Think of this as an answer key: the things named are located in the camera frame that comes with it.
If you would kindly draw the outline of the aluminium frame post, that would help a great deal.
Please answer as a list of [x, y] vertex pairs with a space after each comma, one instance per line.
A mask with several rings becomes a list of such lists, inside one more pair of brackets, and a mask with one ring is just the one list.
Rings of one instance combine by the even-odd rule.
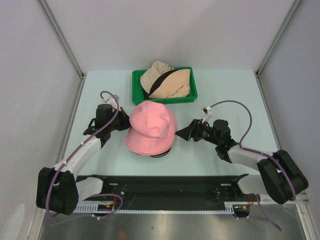
[[48, 24], [50, 25], [53, 33], [57, 37], [58, 42], [60, 43], [64, 53], [66, 54], [68, 60], [70, 61], [71, 66], [75, 70], [76, 74], [82, 80], [84, 78], [84, 73], [81, 70], [81, 67], [53, 13], [48, 2], [46, 0], [37, 0], [40, 9], [42, 10], [44, 16], [46, 17]]
[[259, 64], [257, 70], [255, 71], [255, 75], [259, 78], [262, 74], [264, 68], [266, 67], [269, 59], [273, 55], [274, 51], [276, 50], [279, 42], [283, 38], [287, 28], [289, 27], [290, 23], [292, 22], [296, 12], [298, 11], [300, 5], [302, 4], [303, 0], [294, 0], [286, 13], [282, 23], [280, 24], [280, 27], [278, 28], [275, 37], [273, 38], [269, 48], [267, 49], [265, 55], [263, 56], [263, 59], [261, 63]]

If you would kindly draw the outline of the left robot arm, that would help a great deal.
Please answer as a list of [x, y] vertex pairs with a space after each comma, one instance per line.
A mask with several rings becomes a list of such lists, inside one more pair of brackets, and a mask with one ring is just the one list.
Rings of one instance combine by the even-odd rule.
[[49, 212], [70, 215], [80, 201], [92, 196], [107, 199], [111, 188], [104, 184], [101, 177], [91, 175], [80, 181], [77, 178], [89, 160], [107, 143], [113, 131], [124, 131], [129, 127], [129, 116], [122, 107], [110, 103], [98, 105], [95, 118], [83, 133], [83, 142], [66, 159], [40, 170], [36, 206]]

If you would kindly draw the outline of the beige smile bucket hat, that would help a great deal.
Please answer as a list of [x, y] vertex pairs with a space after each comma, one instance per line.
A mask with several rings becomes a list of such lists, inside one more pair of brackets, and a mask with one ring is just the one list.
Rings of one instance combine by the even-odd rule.
[[174, 70], [169, 64], [160, 60], [155, 61], [152, 66], [140, 77], [143, 90], [149, 94], [155, 81], [164, 73]]

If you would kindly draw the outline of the green plastic tray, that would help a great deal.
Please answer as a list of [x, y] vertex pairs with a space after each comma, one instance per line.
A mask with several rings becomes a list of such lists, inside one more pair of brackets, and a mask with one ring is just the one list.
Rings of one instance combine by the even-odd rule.
[[[190, 93], [186, 97], [176, 97], [176, 98], [159, 98], [159, 99], [148, 99], [148, 101], [153, 101], [161, 104], [184, 104], [193, 103], [198, 98], [198, 91], [195, 83], [193, 69], [190, 66], [176, 67], [175, 70], [190, 69]], [[132, 88], [131, 88], [131, 100], [137, 106], [138, 104], [146, 101], [144, 96], [144, 90], [140, 83], [141, 76], [146, 72], [146, 69], [134, 70], [132, 72]]]

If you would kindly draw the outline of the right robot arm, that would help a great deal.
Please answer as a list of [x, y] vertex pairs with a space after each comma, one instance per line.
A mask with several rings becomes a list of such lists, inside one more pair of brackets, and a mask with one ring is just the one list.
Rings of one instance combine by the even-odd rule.
[[282, 205], [309, 187], [309, 182], [289, 153], [283, 149], [265, 153], [240, 146], [232, 139], [229, 123], [218, 119], [210, 126], [201, 119], [193, 119], [185, 128], [175, 133], [186, 141], [204, 140], [214, 144], [217, 156], [228, 163], [240, 164], [259, 172], [244, 174], [230, 188], [231, 196], [242, 201], [249, 194], [268, 195]]

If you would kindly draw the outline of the aluminium frame post right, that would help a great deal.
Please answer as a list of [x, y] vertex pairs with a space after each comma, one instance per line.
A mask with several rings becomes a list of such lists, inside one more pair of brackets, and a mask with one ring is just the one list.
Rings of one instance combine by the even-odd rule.
[[286, 13], [282, 23], [280, 24], [280, 27], [278, 28], [275, 37], [273, 38], [269, 48], [267, 49], [265, 55], [263, 56], [263, 59], [261, 63], [259, 64], [257, 70], [255, 71], [255, 75], [259, 78], [262, 74], [264, 68], [266, 67], [269, 59], [273, 55], [274, 51], [276, 50], [279, 42], [283, 38], [287, 28], [289, 27], [290, 23], [292, 22], [296, 12], [298, 11], [300, 5], [302, 4], [303, 0], [294, 0]]

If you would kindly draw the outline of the aluminium frame post left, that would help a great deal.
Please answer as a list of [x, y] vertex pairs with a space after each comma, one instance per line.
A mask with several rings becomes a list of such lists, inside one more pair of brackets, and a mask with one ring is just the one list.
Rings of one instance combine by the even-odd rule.
[[37, 0], [40, 9], [42, 10], [44, 16], [46, 17], [48, 24], [50, 25], [53, 33], [57, 37], [58, 42], [60, 43], [64, 53], [66, 54], [68, 60], [70, 61], [71, 66], [75, 70], [76, 74], [82, 80], [84, 78], [84, 73], [81, 70], [81, 67], [53, 13], [48, 2], [46, 0]]

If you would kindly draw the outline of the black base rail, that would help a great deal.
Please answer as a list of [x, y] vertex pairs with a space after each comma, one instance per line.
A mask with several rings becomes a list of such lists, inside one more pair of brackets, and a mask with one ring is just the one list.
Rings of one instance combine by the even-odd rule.
[[250, 198], [236, 186], [238, 176], [106, 176], [98, 197], [88, 201], [114, 200], [126, 211], [215, 211], [225, 203], [250, 204]]

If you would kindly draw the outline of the peach embroidered bucket hat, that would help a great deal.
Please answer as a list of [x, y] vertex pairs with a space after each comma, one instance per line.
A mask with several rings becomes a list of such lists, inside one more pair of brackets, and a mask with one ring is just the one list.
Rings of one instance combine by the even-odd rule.
[[190, 94], [191, 70], [174, 69], [165, 72], [152, 84], [150, 99], [183, 98]]

